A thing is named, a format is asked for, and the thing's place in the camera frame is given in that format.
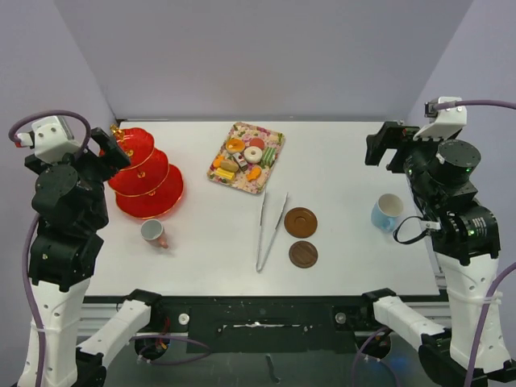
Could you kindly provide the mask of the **red three-tier cake stand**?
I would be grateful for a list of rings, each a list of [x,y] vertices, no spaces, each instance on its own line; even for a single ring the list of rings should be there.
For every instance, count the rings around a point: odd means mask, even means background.
[[[181,199],[185,183],[180,169],[158,149],[151,133],[141,127],[110,127],[130,165],[108,181],[115,203],[125,214],[140,219],[159,218]]]

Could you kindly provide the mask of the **orange glazed donut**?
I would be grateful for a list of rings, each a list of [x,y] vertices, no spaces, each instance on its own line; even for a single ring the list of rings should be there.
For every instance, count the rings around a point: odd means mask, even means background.
[[[230,138],[225,143],[225,149],[228,153],[234,154],[242,152],[246,148],[245,142],[238,138]]]

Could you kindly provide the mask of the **brown saucer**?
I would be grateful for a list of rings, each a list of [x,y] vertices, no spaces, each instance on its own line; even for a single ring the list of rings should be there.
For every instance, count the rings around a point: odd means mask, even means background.
[[[311,210],[305,207],[295,207],[285,215],[284,226],[293,237],[304,239],[316,232],[318,220]]]

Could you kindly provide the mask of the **floral serving tray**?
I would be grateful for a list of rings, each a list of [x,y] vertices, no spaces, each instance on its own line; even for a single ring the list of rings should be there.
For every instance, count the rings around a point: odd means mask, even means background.
[[[285,135],[281,132],[234,123],[206,173],[207,178],[248,194],[261,194],[284,145]]]

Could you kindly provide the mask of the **white frosted donut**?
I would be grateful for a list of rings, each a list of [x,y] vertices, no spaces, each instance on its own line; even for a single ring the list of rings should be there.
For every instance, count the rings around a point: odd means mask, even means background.
[[[259,164],[262,158],[263,151],[257,147],[247,147],[243,151],[245,160],[250,164]]]

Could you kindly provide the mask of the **metal tongs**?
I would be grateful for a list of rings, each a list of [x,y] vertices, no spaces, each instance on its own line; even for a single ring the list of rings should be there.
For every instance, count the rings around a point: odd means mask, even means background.
[[[277,237],[277,232],[280,226],[280,222],[283,219],[285,214],[285,208],[287,202],[289,200],[289,194],[286,193],[283,202],[281,204],[281,208],[279,209],[279,213],[274,223],[269,221],[266,222],[266,210],[269,202],[268,193],[264,192],[264,196],[262,198],[261,207],[260,207],[260,215],[258,222],[258,236],[257,236],[257,245],[256,245],[256,262],[255,262],[255,270],[257,273],[262,273],[265,265],[268,262],[268,258],[271,254],[271,250]]]

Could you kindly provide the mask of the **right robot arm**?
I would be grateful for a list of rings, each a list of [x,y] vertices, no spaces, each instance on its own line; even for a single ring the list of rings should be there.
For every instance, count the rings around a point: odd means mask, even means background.
[[[361,324],[381,325],[418,352],[426,374],[442,386],[486,386],[515,378],[499,318],[500,294],[493,290],[501,250],[494,214],[476,199],[470,177],[481,161],[477,148],[452,136],[417,138],[417,128],[386,122],[366,139],[365,164],[377,165],[394,150],[388,170],[406,176],[423,225],[443,270],[451,326],[444,327],[405,304],[394,291],[367,293]]]

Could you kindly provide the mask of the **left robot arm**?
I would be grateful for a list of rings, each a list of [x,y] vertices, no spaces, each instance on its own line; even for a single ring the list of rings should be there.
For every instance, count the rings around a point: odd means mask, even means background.
[[[108,222],[105,181],[130,164],[116,140],[90,132],[100,155],[72,141],[35,152],[25,165],[37,174],[31,225],[23,252],[32,321],[20,386],[102,386],[113,359],[141,329],[164,321],[158,293],[135,289],[96,334],[77,342],[85,292]]]

